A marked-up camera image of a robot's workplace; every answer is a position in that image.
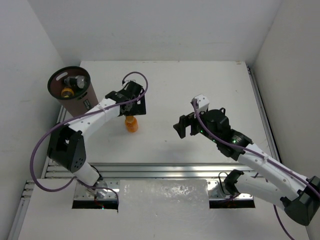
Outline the clear bottle black label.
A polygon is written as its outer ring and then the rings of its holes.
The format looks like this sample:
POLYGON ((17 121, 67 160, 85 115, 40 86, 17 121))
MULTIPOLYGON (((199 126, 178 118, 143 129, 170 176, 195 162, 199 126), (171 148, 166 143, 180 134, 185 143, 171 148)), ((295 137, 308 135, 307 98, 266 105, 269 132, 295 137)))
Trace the clear bottle black label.
POLYGON ((75 89, 84 89, 86 86, 87 78, 83 75, 68 76, 64 79, 66 86, 75 89))

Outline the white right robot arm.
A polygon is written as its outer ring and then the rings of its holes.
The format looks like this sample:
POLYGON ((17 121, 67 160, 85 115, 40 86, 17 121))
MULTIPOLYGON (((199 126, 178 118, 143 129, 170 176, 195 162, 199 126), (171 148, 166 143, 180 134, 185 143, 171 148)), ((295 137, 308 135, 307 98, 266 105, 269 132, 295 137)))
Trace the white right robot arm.
POLYGON ((231 158, 262 175, 255 180, 241 170, 232 170, 224 187, 232 196, 246 193, 263 199, 280 209, 296 223, 308 226, 320 208, 320 179, 298 174, 264 153, 243 133, 231 128, 226 110, 212 109, 200 114, 182 115, 173 125, 180 138, 186 128, 192 136, 202 134, 227 158, 231 158))

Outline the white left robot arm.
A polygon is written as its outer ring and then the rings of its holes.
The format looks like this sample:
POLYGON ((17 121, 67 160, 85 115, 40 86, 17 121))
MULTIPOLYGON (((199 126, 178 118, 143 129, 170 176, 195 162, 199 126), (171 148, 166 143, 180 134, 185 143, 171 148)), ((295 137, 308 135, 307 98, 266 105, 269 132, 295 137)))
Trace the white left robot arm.
POLYGON ((144 92, 141 85, 129 81, 120 91, 108 93, 100 103, 87 112, 88 116, 72 118, 70 122, 59 126, 51 133, 47 156, 85 185, 95 186, 101 177, 86 160, 86 141, 114 118, 145 115, 144 92))

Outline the clear bottle yellow cap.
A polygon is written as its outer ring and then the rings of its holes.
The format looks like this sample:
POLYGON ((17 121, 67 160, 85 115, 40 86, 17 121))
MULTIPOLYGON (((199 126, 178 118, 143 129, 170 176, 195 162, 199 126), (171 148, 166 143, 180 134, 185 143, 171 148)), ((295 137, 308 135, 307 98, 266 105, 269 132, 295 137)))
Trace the clear bottle yellow cap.
POLYGON ((71 98, 71 97, 73 97, 75 95, 75 93, 74 93, 72 88, 65 87, 65 88, 62 89, 60 95, 61 95, 62 98, 71 98))

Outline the small orange juice bottle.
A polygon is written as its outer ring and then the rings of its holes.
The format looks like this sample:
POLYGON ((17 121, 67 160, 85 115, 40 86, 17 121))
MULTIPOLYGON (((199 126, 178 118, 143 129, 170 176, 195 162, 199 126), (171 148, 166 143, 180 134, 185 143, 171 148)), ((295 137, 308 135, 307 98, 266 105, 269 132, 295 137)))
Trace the small orange juice bottle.
POLYGON ((135 133, 139 129, 138 121, 134 116, 126 116, 124 124, 127 131, 130 133, 135 133))

